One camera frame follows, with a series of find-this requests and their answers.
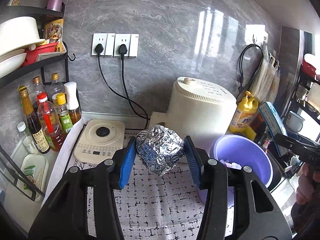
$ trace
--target yellow pump bottle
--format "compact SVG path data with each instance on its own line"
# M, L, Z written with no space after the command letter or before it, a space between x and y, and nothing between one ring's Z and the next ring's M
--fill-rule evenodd
M246 91L245 93L246 95L238 104L237 110L229 125L229 130L231 132L243 132L249 124L253 114L258 109L259 102L252 96L249 91Z

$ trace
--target black knob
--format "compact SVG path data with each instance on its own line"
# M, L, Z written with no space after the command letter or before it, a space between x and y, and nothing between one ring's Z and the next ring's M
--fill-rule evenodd
M99 137L105 137L105 136L109 135L109 133L110 133L109 128L104 127L104 126L102 126L102 127L100 127L99 129L96 130L96 134Z

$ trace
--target metal screw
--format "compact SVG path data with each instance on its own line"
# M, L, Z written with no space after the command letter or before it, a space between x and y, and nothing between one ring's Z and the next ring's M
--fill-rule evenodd
M245 172L247 172L247 173L250 173L250 172L252 171L251 167L249 167L249 166L244 166L244 167L243 167L243 170L244 170Z
M76 173L76 172L78 171L78 167L73 166L73 167L71 167L71 168L69 169L69 171L70 171L71 173Z
M217 161L215 160L215 159L209 159L208 160L208 163L210 164L210 165L217 165Z
M113 160L112 159L106 159L105 161L104 161L104 165L106 165L106 166L110 166L110 165L112 165L113 164Z

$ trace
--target power cord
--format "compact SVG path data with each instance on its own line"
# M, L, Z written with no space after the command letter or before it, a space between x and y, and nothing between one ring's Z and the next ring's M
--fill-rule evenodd
M106 85L108 86L108 88L109 88L113 93L115 93L117 96L119 96L119 97L121 97L121 98L124 98L124 99L128 100L131 109L134 111L134 113L135 113L137 116L139 116L139 117L147 120L147 121L146 121L146 125L145 125L145 129L146 129L146 128L148 127L148 121L150 120L149 117L148 117L148 114L147 114L147 112L145 111L145 109L144 109L142 106L140 106L138 103L134 102L133 100L131 100L131 99L129 98L128 91L127 91L127 88L126 88L125 82L124 82L124 55L128 52L126 45L125 45L125 44L122 44L122 45L119 47L119 54L121 55L121 61L122 61L122 82L123 82L124 91L125 91L127 97L124 97L124 96L120 95L119 93L117 93L116 91L114 91L114 90L109 86L107 80L105 79L105 77L104 77L104 75L103 75L103 72L102 72L101 63L100 63L100 55L101 55L101 52L102 52L102 51L103 51L103 46L102 46L102 44L99 43L99 44L96 46L96 48L95 48L95 52L97 53L97 56L98 56L99 69L100 69L100 73L101 73L101 76L102 76L104 82L106 83ZM138 107L144 112L145 116L140 115L139 113L137 113L137 112L135 111L135 109L133 108L132 103L135 104L136 106L138 106Z
M250 78L250 81L245 85L245 86L242 86L243 82L244 82L244 74L243 74L243 66L242 66L242 63L243 63L243 58L244 58L244 54L246 53L246 51L250 48L259 48L260 51L261 51L261 54L262 54L262 58L261 58L261 61L260 61L260 64L258 65L258 67L256 68L255 72L253 73L253 75L251 76ZM236 99L239 97L239 95L247 88L248 85L251 84L251 82L253 81L255 75L257 74L259 68L261 67L262 65L262 62L263 62L263 52L262 52L262 49L259 45L257 44L249 44L247 47L244 48L244 50L241 52L240 54L240 57L239 57L239 71L240 71L240 86L238 87L238 95L236 96Z

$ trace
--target purple bucket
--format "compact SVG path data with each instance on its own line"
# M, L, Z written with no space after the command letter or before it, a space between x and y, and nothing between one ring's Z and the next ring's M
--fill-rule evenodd
M210 150L210 158L229 160L229 163L238 163L241 167L250 166L266 187L272 181L273 170L268 156L257 144L245 137L230 134L219 138ZM233 195L229 192L230 190L228 206L231 206ZM198 193L205 203L207 190L199 190Z

